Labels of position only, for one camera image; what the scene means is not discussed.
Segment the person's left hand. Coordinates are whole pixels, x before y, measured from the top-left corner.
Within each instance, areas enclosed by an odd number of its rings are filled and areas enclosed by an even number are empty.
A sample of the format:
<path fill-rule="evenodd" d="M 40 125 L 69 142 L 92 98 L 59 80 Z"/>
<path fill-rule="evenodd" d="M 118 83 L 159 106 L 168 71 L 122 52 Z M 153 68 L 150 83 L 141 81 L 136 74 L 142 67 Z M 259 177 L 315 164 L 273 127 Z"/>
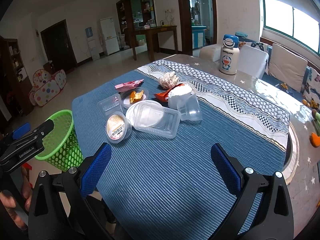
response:
<path fill-rule="evenodd" d="M 24 208 L 26 211 L 29 211 L 33 190 L 30 187 L 28 172 L 25 167 L 21 166 L 20 171 L 16 170 L 13 175 L 20 184 L 20 194 L 23 199 Z M 27 229 L 25 212 L 23 212 L 22 206 L 18 204 L 10 191 L 1 191 L 1 202 L 15 225 L 22 231 Z"/>

